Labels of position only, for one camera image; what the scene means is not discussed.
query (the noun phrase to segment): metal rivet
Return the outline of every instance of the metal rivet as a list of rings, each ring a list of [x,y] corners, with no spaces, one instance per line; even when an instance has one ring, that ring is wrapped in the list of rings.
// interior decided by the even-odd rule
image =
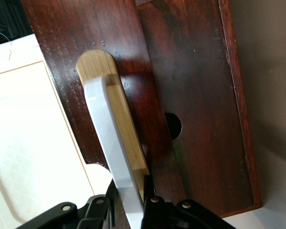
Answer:
[[[153,197],[153,198],[151,198],[151,202],[157,203],[157,202],[159,202],[159,198],[158,197]]]
[[[184,203],[182,203],[182,207],[183,208],[190,208],[191,204],[189,202],[184,202]]]
[[[62,207],[62,210],[63,211],[67,211],[67,210],[70,210],[71,206],[70,205],[65,205]]]
[[[104,202],[103,199],[98,199],[98,200],[96,201],[97,204],[102,204],[103,202]]]

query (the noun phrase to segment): cabinet panel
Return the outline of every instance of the cabinet panel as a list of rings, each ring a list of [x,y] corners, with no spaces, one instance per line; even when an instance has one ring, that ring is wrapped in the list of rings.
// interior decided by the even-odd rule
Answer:
[[[239,111],[235,96],[242,86],[233,82],[218,1],[153,0],[137,9],[161,102],[182,122],[173,143],[187,197],[222,216],[255,207],[245,105]]]

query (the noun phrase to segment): light wooden strip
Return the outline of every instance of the light wooden strip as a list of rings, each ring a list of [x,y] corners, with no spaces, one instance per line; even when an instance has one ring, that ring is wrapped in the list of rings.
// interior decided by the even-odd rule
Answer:
[[[90,50],[80,56],[76,68],[83,86],[89,79],[102,75],[110,77],[111,84],[107,86],[108,95],[140,195],[143,198],[143,179],[149,171],[113,57],[102,50]]]

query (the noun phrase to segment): wooden board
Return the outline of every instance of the wooden board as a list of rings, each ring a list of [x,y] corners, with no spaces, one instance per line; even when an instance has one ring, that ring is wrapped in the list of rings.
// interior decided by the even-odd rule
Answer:
[[[115,59],[156,191],[167,193],[175,203],[185,199],[134,2],[23,0],[22,3],[86,163],[106,166],[75,65],[85,51],[99,49]]]
[[[231,72],[237,56],[226,46],[233,30],[221,18],[229,8],[220,2],[222,12],[217,0],[140,1],[137,9],[161,102],[182,122],[173,144],[187,197],[224,217],[261,199],[241,76]]]
[[[228,2],[137,3],[23,0],[86,162],[105,165],[75,63],[102,49],[116,60],[156,191],[221,216],[260,207]],[[164,112],[183,123],[174,148]]]

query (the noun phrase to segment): gray wall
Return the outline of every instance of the gray wall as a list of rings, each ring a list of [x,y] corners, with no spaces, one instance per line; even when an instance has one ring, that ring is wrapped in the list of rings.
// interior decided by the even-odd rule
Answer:
[[[286,0],[230,0],[230,7],[264,208],[229,220],[286,229]]]

